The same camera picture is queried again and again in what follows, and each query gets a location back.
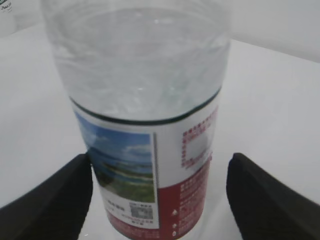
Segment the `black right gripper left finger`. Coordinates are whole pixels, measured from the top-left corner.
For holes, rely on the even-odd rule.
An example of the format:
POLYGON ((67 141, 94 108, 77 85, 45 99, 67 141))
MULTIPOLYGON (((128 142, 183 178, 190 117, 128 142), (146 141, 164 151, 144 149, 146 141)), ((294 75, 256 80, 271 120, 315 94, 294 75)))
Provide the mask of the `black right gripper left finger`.
POLYGON ((93 195, 91 163, 79 154, 0 209, 2 240, 77 240, 93 195))

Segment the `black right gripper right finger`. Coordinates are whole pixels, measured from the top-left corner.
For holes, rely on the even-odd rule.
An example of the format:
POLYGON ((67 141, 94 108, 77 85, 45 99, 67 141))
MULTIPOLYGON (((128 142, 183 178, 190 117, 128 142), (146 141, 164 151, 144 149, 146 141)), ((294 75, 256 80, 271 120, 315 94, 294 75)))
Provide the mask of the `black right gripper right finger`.
POLYGON ((318 240, 320 206, 242 153, 229 161, 226 195, 244 240, 318 240))

